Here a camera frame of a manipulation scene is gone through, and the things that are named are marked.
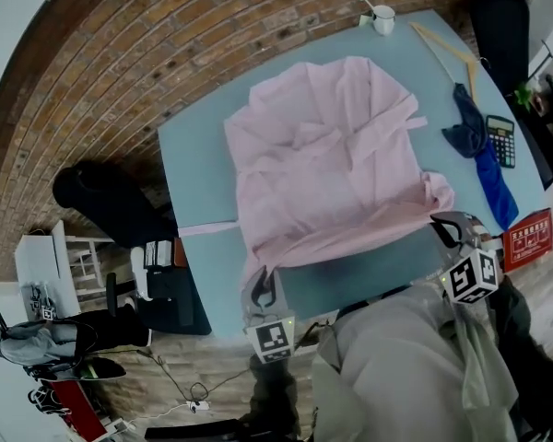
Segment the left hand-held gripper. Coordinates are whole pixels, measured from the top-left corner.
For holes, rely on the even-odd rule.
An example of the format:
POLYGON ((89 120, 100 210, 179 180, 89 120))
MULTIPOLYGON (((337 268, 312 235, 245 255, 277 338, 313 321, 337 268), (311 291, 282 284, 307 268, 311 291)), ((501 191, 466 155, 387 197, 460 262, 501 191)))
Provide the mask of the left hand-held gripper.
MULTIPOLYGON (((286 309, 285 293, 277 271, 262 267, 252 275, 241 291, 242 311, 259 311, 262 294, 265 311, 282 312, 286 309)), ((244 333, 261 364, 288 359, 294 354, 295 317, 289 312, 284 317, 274 313, 254 313, 247 318, 244 333)))

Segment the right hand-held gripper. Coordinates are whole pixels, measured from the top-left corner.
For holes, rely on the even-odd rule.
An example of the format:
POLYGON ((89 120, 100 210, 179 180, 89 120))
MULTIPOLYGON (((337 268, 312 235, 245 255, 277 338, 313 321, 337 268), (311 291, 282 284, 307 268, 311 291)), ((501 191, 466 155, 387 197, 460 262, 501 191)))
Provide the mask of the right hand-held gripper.
POLYGON ((430 216, 444 267, 441 285, 455 304, 470 305, 499 286, 496 253, 486 250, 474 231, 472 218, 459 211, 430 216))

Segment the pink robe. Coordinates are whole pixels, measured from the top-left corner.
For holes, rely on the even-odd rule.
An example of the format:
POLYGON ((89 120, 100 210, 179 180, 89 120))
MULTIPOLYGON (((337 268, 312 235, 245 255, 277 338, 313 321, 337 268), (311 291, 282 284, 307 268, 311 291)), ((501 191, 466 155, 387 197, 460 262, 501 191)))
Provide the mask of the pink robe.
POLYGON ((422 169, 411 145, 426 124, 416 95, 368 58, 294 64, 253 86, 224 122, 237 219, 180 234, 238 228, 244 279, 403 238, 454 205, 448 181, 422 169))

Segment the person's right forearm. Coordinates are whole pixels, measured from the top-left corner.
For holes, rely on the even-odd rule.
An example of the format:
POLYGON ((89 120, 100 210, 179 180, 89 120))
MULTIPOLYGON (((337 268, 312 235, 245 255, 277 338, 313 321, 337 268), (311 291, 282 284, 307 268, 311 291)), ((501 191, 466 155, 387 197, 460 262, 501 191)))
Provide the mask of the person's right forearm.
POLYGON ((531 335, 531 312, 524 295, 504 276, 488 298, 499 352, 518 391, 518 414, 553 442, 553 360, 531 335))

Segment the person's left forearm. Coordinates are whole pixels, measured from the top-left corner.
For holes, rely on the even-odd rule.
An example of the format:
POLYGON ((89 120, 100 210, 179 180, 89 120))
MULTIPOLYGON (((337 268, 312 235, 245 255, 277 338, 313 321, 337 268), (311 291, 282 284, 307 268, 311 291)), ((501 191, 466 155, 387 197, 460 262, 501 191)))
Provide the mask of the person's left forearm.
POLYGON ((289 440, 300 435, 297 381, 289 372, 288 359, 263 364, 257 355, 250 359, 254 377, 250 411, 241 418, 254 432, 271 431, 289 440))

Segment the bright blue cloth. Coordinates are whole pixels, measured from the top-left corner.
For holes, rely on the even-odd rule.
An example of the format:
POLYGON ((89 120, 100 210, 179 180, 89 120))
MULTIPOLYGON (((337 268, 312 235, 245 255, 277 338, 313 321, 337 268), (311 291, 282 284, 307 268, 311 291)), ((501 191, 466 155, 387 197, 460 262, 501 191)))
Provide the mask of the bright blue cloth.
POLYGON ((489 209, 502 230, 507 230, 519 214, 518 205, 507 186, 495 149, 490 141, 475 156, 477 176, 489 209))

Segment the red box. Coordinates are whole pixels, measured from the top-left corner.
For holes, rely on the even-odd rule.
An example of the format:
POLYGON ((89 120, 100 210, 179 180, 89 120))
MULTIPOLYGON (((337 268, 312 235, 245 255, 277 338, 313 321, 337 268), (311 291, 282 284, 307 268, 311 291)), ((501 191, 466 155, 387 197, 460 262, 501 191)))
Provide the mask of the red box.
POLYGON ((513 272, 553 250, 551 209, 539 210, 502 234, 504 271, 513 272))

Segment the black bag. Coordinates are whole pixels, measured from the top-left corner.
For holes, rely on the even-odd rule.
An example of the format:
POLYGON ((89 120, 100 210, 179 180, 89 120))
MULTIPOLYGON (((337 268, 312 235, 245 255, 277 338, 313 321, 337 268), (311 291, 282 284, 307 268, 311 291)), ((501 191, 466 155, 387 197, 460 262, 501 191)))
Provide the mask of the black bag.
POLYGON ((194 324, 192 276, 186 268, 147 275, 147 323, 166 333, 185 333, 194 324))

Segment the black calculator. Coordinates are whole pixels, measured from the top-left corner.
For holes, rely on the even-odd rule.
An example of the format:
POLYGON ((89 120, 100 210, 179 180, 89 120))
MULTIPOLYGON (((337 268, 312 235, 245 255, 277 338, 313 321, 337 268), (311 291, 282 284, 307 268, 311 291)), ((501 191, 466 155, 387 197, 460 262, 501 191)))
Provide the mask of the black calculator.
POLYGON ((515 168, 514 123, 500 116, 486 117, 488 137, 503 168, 515 168))

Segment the dark navy cloth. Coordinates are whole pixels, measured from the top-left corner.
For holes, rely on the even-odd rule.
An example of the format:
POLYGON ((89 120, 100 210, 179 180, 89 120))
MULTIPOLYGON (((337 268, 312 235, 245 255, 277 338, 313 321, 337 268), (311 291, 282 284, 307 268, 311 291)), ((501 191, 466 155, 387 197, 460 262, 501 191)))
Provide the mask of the dark navy cloth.
POLYGON ((465 158, 473 158, 486 146, 488 133, 476 103, 463 84, 453 89, 453 101, 460 112, 461 122, 441 130, 445 140, 465 158))

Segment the white striped box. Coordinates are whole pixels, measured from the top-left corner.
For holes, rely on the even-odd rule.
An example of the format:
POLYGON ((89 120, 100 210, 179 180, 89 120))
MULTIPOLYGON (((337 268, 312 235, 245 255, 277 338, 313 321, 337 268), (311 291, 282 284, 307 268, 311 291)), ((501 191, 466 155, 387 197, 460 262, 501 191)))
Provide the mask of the white striped box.
POLYGON ((144 267, 170 267, 173 259, 173 243, 168 240, 150 241, 144 250, 144 267))

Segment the person's pale grey top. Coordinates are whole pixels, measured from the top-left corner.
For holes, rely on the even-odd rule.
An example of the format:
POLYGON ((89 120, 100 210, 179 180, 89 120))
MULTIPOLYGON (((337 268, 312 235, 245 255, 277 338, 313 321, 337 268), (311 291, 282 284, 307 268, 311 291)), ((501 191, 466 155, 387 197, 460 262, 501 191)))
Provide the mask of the person's pale grey top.
POLYGON ((518 442, 498 346, 428 285, 326 328, 312 392, 314 442, 518 442))

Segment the black monitor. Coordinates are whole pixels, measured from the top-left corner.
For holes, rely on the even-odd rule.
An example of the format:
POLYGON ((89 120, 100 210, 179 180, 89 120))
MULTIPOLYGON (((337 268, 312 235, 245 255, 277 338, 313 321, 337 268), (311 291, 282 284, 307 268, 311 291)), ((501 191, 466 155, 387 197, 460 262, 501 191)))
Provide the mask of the black monitor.
POLYGON ((238 420, 230 419, 200 425, 149 427, 147 442, 250 442, 247 429, 238 420))

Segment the green potted plant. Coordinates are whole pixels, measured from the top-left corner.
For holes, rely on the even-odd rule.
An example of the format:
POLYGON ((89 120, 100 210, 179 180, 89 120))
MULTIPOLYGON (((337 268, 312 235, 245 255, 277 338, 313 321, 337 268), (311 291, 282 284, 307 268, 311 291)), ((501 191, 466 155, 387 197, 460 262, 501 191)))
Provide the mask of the green potted plant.
POLYGON ((534 92, 525 83, 521 83, 513 92, 517 105, 524 107, 527 111, 532 108, 534 92))

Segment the black device with green stripe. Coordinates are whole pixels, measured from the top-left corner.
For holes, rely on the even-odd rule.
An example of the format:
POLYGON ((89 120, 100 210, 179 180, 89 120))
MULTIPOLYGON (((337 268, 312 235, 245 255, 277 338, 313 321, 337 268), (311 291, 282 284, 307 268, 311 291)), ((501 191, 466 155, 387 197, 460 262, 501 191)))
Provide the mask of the black device with green stripe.
POLYGON ((113 360, 105 357, 89 357, 73 369, 73 378, 76 380, 108 380, 122 378, 126 375, 125 369, 113 360))

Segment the black office chair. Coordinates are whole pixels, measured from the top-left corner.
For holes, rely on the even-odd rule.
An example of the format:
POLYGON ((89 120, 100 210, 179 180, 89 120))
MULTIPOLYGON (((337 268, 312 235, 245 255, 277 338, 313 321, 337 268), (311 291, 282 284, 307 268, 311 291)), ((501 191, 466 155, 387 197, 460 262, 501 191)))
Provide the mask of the black office chair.
POLYGON ((528 79, 527 0, 471 0, 470 17, 483 65, 511 108, 548 189, 553 183, 553 135, 532 104, 516 96, 528 79))
POLYGON ((180 335, 207 336, 211 326, 179 238, 178 228, 147 199, 137 183, 121 168, 113 164, 82 161, 61 170, 53 183, 53 197, 64 209, 74 209, 96 225, 118 246, 130 252, 134 279, 116 283, 112 273, 107 275, 106 296, 110 312, 115 311, 117 297, 130 290, 134 292, 136 313, 147 323, 147 275, 172 268, 186 268, 192 276, 194 294, 194 324, 180 335), (173 243, 170 267, 144 267, 144 250, 150 241, 168 240, 173 243))

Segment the wooden clothes hanger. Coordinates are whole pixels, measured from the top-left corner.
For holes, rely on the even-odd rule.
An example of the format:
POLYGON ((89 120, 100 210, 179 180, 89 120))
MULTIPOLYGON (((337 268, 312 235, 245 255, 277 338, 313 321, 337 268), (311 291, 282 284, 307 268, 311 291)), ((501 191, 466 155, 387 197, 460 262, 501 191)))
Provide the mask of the wooden clothes hanger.
POLYGON ((471 96, 471 99, 476 104, 478 104, 478 99, 477 99, 478 61, 477 59, 473 55, 467 52, 457 50, 452 45, 448 44, 445 40, 443 40, 439 35, 425 28, 424 26, 422 26, 417 22, 409 22, 409 26, 412 28, 412 30, 414 30, 417 33, 420 39, 428 47, 430 52, 433 54, 434 58, 441 65, 446 75, 450 78, 450 80, 455 85, 457 85, 457 80, 453 76, 448 65, 444 62, 443 58, 441 57, 441 54, 437 51, 437 48, 441 48, 445 52, 450 53, 453 57, 455 57, 465 66, 467 81, 469 86, 469 94, 471 96))

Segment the white cabinet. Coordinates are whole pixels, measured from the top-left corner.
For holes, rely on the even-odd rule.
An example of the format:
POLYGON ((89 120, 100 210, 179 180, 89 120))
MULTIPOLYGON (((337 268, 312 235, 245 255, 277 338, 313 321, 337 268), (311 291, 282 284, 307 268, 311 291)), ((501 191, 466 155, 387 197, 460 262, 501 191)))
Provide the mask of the white cabinet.
POLYGON ((24 235, 15 250, 19 286, 41 285, 63 317, 80 312, 67 253, 62 220, 47 235, 24 235))

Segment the white mug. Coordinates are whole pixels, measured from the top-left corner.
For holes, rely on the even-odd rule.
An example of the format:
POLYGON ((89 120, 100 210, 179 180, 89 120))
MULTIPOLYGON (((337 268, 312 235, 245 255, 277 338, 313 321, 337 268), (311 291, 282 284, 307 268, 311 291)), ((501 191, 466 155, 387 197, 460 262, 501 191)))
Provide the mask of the white mug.
POLYGON ((375 31, 382 36, 390 35, 394 30, 394 10, 389 6, 377 5, 372 8, 372 14, 375 31))

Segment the white frame table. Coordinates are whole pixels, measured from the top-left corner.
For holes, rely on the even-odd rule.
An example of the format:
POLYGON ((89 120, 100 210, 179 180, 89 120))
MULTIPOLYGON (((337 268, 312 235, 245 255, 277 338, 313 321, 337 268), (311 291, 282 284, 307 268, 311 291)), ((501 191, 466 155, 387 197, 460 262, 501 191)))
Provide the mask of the white frame table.
POLYGON ((90 296, 105 291, 98 252, 112 243, 110 238, 65 237, 72 282, 78 296, 90 296))

